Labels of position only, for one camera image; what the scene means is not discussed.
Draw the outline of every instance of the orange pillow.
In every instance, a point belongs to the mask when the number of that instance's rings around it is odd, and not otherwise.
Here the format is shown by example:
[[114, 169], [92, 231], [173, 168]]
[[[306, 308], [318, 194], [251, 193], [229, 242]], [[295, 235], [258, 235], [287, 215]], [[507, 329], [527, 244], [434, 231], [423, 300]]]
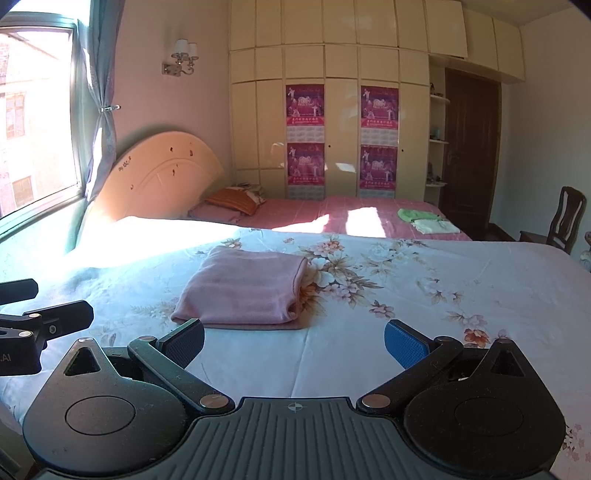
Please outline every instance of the orange pillow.
[[239, 212], [252, 215], [256, 212], [258, 205], [243, 190], [221, 189], [205, 199], [211, 205], [231, 208]]

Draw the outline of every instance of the wooden chair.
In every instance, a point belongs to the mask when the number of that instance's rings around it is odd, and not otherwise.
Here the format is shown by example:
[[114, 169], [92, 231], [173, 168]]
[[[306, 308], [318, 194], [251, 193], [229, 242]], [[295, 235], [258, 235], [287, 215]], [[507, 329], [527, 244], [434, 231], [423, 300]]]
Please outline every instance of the wooden chair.
[[[564, 207], [564, 198], [566, 198], [566, 207]], [[577, 230], [586, 204], [587, 199], [582, 192], [572, 187], [562, 187], [558, 210], [550, 224], [548, 235], [522, 231], [519, 241], [552, 245], [570, 255], [577, 239]]]

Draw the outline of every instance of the pillow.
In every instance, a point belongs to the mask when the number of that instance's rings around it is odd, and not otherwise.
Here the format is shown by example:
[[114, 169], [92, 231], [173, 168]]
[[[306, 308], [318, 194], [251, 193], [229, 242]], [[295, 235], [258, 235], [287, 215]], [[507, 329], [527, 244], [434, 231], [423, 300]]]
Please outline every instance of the pillow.
[[266, 200], [262, 197], [262, 187], [252, 183], [239, 183], [235, 187], [228, 187], [232, 190], [243, 190], [257, 205], [262, 205]]
[[201, 202], [189, 211], [189, 217], [202, 222], [218, 222], [236, 225], [242, 214], [238, 210], [218, 207]]
[[213, 195], [205, 199], [206, 202], [218, 207], [231, 208], [239, 212], [252, 215], [256, 212], [258, 204], [242, 188], [228, 187], [218, 190]]

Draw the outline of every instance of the cream headboard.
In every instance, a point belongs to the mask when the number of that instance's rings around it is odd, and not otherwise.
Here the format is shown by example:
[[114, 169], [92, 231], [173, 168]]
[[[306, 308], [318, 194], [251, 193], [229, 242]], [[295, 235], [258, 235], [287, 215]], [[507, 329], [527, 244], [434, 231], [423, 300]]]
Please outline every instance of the cream headboard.
[[184, 132], [146, 138], [128, 150], [86, 211], [79, 241], [127, 216], [184, 216], [223, 175], [211, 149]]

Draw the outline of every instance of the lampshade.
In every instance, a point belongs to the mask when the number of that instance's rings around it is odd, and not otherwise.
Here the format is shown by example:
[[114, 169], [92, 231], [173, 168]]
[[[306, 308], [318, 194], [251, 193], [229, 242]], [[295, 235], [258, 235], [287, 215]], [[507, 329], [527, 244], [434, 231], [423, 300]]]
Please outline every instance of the lampshade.
[[189, 42], [186, 38], [180, 38], [174, 45], [175, 53], [189, 53]]
[[190, 43], [189, 44], [189, 57], [196, 57], [197, 56], [197, 44]]

